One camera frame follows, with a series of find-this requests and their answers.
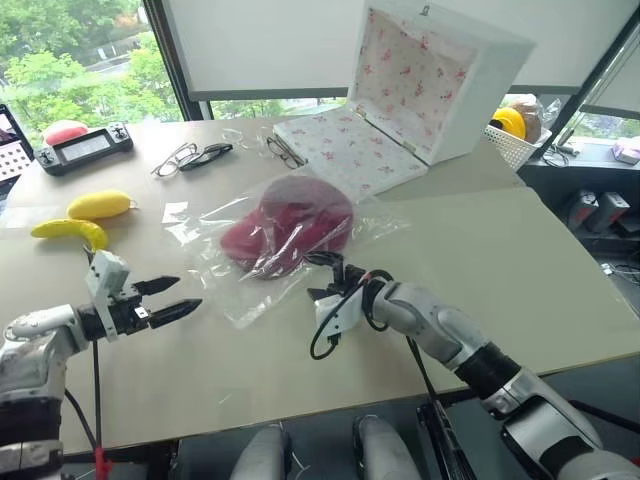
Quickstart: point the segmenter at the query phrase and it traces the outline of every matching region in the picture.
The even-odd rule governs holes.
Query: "red cap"
[[[340,190],[292,175],[273,182],[220,245],[243,270],[266,280],[286,275],[311,250],[342,250],[352,226],[353,207]]]

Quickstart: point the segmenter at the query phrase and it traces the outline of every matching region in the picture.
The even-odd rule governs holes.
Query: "yellow fruit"
[[[31,230],[36,238],[53,238],[62,235],[80,235],[89,243],[91,250],[104,250],[109,243],[105,231],[93,222],[60,218],[41,223]]]
[[[120,215],[129,210],[129,207],[129,195],[119,190],[104,190],[76,198],[67,208],[67,215],[79,220],[93,220]]]

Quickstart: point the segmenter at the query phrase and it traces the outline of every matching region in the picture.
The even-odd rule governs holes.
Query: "clear plastic bag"
[[[375,197],[352,201],[307,167],[259,185],[212,212],[166,228],[192,273],[238,328],[278,303],[312,267],[312,250],[360,248],[409,226]]]
[[[545,108],[535,95],[527,94],[518,95],[508,106],[517,110],[524,119],[527,132],[524,140],[540,146],[551,136],[549,128],[558,118],[562,102],[556,98]]]

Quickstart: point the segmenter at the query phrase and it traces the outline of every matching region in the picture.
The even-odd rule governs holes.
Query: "tabletop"
[[[274,120],[134,125],[135,150],[64,177],[33,164],[16,184],[0,220],[0,327],[28,311],[87,303],[85,256],[76,239],[37,240],[21,218],[64,215],[77,195],[105,188],[129,193],[138,209],[102,221],[110,250],[130,265],[132,280],[177,275],[182,281],[149,297],[153,309],[204,298],[189,317],[117,342],[101,342],[103,437],[107,447],[219,431],[424,392],[402,336],[362,322],[326,360],[308,347],[315,330],[303,286],[326,285],[319,271],[244,329],[217,313],[211,291],[188,273],[189,255],[161,223],[166,203],[188,201],[206,212],[256,183],[286,172],[282,162],[236,146],[216,162],[170,179],[149,172],[185,141],[222,140],[223,128],[255,136]],[[640,322],[598,265],[566,228],[523,187],[488,142],[444,162],[380,198],[412,227],[352,251],[348,261],[419,282],[474,318],[515,360],[549,372],[636,353]],[[8,222],[14,217],[16,222]],[[425,358],[439,391],[461,382]],[[93,415],[91,356],[68,363],[67,386]],[[67,453],[88,450],[63,403]]]

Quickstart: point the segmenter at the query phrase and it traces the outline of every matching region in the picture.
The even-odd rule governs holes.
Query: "eyeglasses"
[[[199,152],[195,143],[183,143],[164,162],[151,170],[151,174],[158,177],[169,177],[178,170],[181,172],[193,170],[214,161],[232,149],[233,145],[230,143],[216,143]]]
[[[302,160],[279,138],[267,137],[267,147],[276,157],[284,162],[284,164],[292,170],[302,167],[307,162]]]

